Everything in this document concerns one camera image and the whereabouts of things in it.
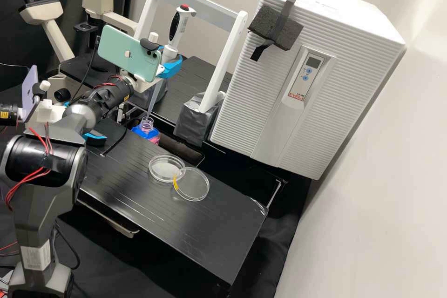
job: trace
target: digital display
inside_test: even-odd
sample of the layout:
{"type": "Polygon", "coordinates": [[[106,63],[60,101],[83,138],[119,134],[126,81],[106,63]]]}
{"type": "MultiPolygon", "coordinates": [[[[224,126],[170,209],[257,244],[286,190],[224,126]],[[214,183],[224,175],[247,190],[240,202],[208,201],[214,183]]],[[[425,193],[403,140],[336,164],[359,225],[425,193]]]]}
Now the digital display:
{"type": "Polygon", "coordinates": [[[306,65],[307,65],[307,66],[310,66],[310,67],[312,67],[312,68],[318,68],[318,66],[320,65],[320,63],[321,63],[320,60],[318,60],[318,59],[316,59],[316,58],[309,57],[309,58],[307,59],[307,63],[306,63],[306,65]]]}

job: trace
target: white appliance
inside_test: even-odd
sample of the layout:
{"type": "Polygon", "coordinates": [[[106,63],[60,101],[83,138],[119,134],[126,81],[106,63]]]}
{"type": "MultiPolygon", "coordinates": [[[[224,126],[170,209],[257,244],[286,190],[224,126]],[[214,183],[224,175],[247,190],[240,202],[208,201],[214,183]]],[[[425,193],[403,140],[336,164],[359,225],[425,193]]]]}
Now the white appliance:
{"type": "MultiPolygon", "coordinates": [[[[260,0],[281,11],[287,0],[260,0]]],[[[271,166],[319,179],[405,52],[387,17],[361,0],[297,0],[304,26],[289,51],[248,33],[210,135],[271,166]]]]}

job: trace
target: petri dish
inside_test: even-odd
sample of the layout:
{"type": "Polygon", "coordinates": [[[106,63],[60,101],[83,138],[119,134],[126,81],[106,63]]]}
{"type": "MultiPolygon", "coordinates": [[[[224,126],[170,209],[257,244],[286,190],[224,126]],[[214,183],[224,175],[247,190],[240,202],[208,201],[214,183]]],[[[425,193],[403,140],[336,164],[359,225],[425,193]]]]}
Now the petri dish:
{"type": "Polygon", "coordinates": [[[183,168],[174,176],[174,189],[182,198],[200,201],[210,190],[210,182],[202,171],[196,168],[183,168]]]}
{"type": "Polygon", "coordinates": [[[149,162],[149,172],[158,181],[172,183],[174,176],[177,180],[183,177],[180,172],[185,163],[177,156],[171,154],[155,155],[149,162]]]}

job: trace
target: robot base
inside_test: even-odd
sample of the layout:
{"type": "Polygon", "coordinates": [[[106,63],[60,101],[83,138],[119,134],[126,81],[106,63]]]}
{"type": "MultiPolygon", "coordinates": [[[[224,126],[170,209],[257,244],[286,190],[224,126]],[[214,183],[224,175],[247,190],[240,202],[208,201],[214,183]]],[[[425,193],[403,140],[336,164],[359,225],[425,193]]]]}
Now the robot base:
{"type": "Polygon", "coordinates": [[[22,262],[19,262],[11,276],[8,288],[10,298],[69,298],[73,288],[73,274],[67,266],[56,263],[53,275],[47,285],[35,286],[25,282],[22,262]]]}

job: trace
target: mint green iphone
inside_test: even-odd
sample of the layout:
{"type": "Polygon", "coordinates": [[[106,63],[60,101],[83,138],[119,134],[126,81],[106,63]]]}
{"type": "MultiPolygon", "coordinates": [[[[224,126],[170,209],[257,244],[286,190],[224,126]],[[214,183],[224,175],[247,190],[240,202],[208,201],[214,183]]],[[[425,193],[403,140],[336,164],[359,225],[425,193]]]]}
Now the mint green iphone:
{"type": "Polygon", "coordinates": [[[149,82],[154,80],[162,59],[160,51],[145,49],[139,40],[109,25],[102,29],[98,55],[149,82]]]}

